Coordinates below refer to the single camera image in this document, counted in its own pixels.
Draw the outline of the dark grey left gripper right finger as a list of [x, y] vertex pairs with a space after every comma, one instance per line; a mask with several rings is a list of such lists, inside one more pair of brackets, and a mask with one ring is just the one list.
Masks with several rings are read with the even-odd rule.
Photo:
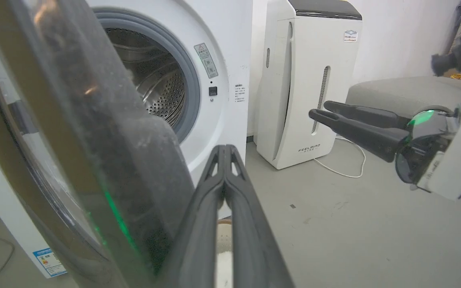
[[225, 146], [225, 195], [232, 210], [233, 285], [293, 288], [291, 274], [235, 146]]

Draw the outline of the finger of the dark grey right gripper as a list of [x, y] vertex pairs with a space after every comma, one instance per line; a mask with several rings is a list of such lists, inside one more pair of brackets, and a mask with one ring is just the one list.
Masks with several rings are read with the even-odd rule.
[[384, 129], [404, 129], [410, 122], [410, 118], [408, 117], [399, 116], [392, 111], [375, 109], [369, 106], [348, 105], [334, 101], [326, 101], [323, 106], [326, 110], [340, 116]]
[[389, 163], [409, 136], [403, 129], [380, 128], [326, 110], [311, 109], [309, 117]]

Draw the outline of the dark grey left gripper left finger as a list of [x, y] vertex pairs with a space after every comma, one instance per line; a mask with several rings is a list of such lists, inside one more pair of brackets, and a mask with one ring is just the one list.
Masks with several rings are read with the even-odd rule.
[[162, 270], [163, 288], [213, 288], [216, 226], [223, 201], [224, 146], [218, 145], [202, 172]]

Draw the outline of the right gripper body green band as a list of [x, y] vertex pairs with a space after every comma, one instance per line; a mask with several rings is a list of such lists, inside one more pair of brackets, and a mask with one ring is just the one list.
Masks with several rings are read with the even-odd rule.
[[453, 111], [426, 108], [406, 125], [395, 155], [402, 182], [450, 200], [461, 198], [461, 103]]

